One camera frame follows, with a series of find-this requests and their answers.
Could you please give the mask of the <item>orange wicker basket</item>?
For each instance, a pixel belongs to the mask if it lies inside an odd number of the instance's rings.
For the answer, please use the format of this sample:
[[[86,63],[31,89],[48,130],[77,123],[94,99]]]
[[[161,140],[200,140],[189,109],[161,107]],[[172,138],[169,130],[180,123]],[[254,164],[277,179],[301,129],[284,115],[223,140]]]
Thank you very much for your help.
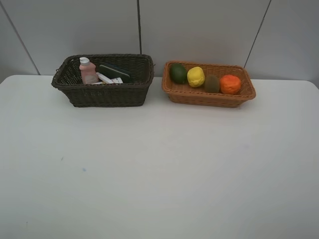
[[[174,63],[180,63],[186,70],[199,66],[203,69],[206,76],[215,75],[221,78],[225,75],[234,75],[241,80],[241,89],[238,94],[229,95],[223,93],[207,93],[203,86],[192,88],[188,83],[177,84],[171,80],[169,75],[170,67]],[[164,65],[161,87],[172,102],[179,104],[236,108],[244,102],[256,97],[256,91],[248,72],[244,68],[236,65],[168,61]]]

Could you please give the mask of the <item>dark green whiteboard eraser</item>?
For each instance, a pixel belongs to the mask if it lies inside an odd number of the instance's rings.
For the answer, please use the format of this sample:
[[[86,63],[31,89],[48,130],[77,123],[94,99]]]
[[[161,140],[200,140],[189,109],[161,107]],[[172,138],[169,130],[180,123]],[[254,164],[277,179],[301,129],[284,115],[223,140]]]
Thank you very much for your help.
[[[101,64],[99,66],[98,72],[108,77],[109,79],[121,78],[123,83],[132,82],[131,74],[128,71],[120,69],[110,64],[106,64],[106,63]]]

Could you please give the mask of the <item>pink bottle white cap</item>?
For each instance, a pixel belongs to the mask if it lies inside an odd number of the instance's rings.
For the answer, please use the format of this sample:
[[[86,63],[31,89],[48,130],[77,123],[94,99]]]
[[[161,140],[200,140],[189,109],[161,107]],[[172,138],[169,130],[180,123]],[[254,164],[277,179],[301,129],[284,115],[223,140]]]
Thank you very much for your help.
[[[96,66],[90,62],[86,57],[80,57],[80,72],[82,77],[82,82],[84,85],[91,85],[97,83],[99,78],[96,74]]]

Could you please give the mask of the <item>dark brown wicker basket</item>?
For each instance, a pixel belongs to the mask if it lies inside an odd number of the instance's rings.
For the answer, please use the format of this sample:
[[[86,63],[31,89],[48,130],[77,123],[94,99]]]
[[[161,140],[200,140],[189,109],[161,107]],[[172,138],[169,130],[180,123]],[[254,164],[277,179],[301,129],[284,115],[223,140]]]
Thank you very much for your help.
[[[99,72],[100,65],[110,64],[129,72],[122,84],[84,85],[80,57],[87,57]],[[66,95],[78,108],[138,107],[144,104],[154,78],[151,56],[145,54],[82,54],[67,57],[56,70],[52,86]]]

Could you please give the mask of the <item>brown kiwi fruit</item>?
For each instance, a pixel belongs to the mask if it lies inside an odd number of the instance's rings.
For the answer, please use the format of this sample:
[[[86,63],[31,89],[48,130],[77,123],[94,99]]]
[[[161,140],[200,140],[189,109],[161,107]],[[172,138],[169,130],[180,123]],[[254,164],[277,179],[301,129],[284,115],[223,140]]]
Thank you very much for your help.
[[[215,75],[208,75],[205,77],[204,89],[208,93],[219,93],[220,80]]]

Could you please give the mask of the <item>dark green avocado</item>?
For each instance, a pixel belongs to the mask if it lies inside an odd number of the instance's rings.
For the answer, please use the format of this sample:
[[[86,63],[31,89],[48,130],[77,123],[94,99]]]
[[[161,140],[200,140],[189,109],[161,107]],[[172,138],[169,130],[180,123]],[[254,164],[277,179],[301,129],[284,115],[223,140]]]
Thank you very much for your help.
[[[184,84],[187,81],[187,70],[180,63],[173,63],[169,69],[169,75],[173,82]]]

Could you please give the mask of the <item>yellow lemon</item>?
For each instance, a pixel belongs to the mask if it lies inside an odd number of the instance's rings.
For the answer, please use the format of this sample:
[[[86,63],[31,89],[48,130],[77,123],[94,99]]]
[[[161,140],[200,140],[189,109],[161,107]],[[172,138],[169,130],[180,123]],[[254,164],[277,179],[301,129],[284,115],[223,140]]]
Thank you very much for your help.
[[[201,67],[193,67],[187,73],[187,80],[192,88],[197,88],[203,85],[205,74]]]

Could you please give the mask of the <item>white bottle blue cap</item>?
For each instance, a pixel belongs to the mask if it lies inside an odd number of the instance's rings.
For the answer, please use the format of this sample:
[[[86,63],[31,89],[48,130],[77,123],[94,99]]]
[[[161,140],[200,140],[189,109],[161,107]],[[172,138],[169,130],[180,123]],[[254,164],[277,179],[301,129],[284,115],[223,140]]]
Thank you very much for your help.
[[[105,75],[97,72],[96,75],[98,76],[99,81],[96,83],[92,83],[92,85],[107,85],[107,84],[122,84],[123,81],[120,77],[109,79]]]

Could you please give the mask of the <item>orange tangerine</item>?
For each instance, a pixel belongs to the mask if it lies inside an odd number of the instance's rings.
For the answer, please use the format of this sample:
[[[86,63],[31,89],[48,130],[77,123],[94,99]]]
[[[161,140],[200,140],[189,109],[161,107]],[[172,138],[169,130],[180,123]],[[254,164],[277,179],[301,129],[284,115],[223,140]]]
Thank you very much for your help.
[[[225,75],[220,78],[220,91],[223,94],[235,95],[241,89],[241,80],[234,75]]]

